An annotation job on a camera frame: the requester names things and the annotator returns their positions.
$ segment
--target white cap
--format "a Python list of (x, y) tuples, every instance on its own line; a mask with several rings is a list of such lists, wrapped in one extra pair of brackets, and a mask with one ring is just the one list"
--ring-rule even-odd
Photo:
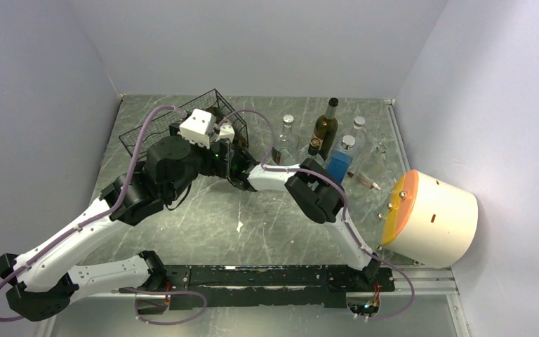
[(346, 135), (344, 137), (342, 137), (342, 147), (345, 149), (345, 150), (350, 150), (354, 147), (354, 144), (356, 143), (357, 141), (354, 139), (354, 137), (352, 137), (351, 135)]
[(294, 116), (291, 114), (285, 114), (283, 120), (286, 125), (292, 125), (292, 123), (294, 123)]
[(364, 119), (364, 117), (356, 116), (356, 117), (354, 118), (354, 126), (356, 126), (357, 128), (363, 127), (364, 124), (365, 124), (365, 119)]

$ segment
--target black wire mesh basket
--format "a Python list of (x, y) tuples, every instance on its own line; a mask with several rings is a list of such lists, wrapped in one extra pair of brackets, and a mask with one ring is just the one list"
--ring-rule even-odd
[[(179, 107), (180, 109), (185, 110), (188, 115), (191, 115), (193, 110), (200, 109), (210, 112), (214, 115), (216, 122), (219, 122), (222, 118), (228, 115), (230, 112), (234, 111), (234, 108), (220, 95), (216, 89), (212, 89), (207, 93), (195, 98)], [(157, 143), (162, 138), (170, 135), (169, 126), (172, 123), (178, 122), (182, 119), (179, 114), (169, 111), (160, 117), (156, 117), (147, 127), (147, 132), (143, 140), (140, 156), (142, 159), (148, 147)], [(247, 123), (240, 117), (238, 114), (233, 114), (228, 120), (232, 123), (232, 128), (234, 129), (234, 140), (233, 143), (240, 150), (247, 150), (249, 146), (248, 134), (247, 134)], [(135, 149), (135, 144), (137, 143), (138, 136), (142, 126), (125, 132), (119, 136), (119, 139), (125, 150), (129, 152), (129, 155), (133, 155), (133, 150)]]

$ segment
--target marble surface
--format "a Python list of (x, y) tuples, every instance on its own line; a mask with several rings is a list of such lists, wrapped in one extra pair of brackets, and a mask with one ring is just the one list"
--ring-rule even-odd
[[(119, 135), (143, 123), (158, 105), (181, 105), (195, 96), (126, 95), (119, 108), (93, 194), (125, 173), (130, 156)], [(295, 117), (294, 131), (301, 145), (311, 138), (312, 127), (324, 113), (328, 98), (229, 97), (235, 109), (253, 109), (266, 114), (274, 129), (281, 128), (284, 114)], [(339, 130), (355, 116), (367, 120), (368, 145), (387, 148), (385, 169), (376, 177), (381, 191), (371, 190), (351, 205), (352, 218), (367, 243), (375, 248), (383, 221), (377, 217), (387, 203), (394, 182), (404, 174), (390, 116), (382, 100), (341, 99), (336, 117)], [(243, 114), (248, 125), (251, 154), (261, 159), (270, 146), (270, 131), (264, 121)], [(290, 195), (280, 192), (242, 192), (226, 180), (198, 177), (192, 191), (177, 210), (162, 211), (125, 233), (105, 242), (82, 264), (106, 263), (155, 250), (165, 264), (336, 264), (343, 263), (339, 248), (323, 225), (308, 220)], [(398, 257), (398, 263), (408, 259)]]

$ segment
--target white wall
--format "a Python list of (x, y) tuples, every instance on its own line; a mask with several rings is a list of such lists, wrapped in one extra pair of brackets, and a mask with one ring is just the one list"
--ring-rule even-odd
[(473, 336), (539, 336), (539, 1), (450, 0), (396, 112), (411, 166), (479, 199)]
[[(0, 0), (0, 255), (84, 209), (119, 98), (65, 0)], [(15, 315), (0, 296), (0, 315)], [(0, 336), (33, 336), (28, 321)]]
[(121, 93), (394, 97), (446, 0), (71, 0)]

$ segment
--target orange wire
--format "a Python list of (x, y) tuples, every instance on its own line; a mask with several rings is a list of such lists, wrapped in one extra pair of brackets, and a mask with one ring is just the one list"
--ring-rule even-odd
[[(171, 283), (170, 281), (166, 281), (166, 292), (169, 292), (171, 290)], [(164, 296), (164, 304), (168, 305), (170, 304), (171, 299), (168, 295)]]

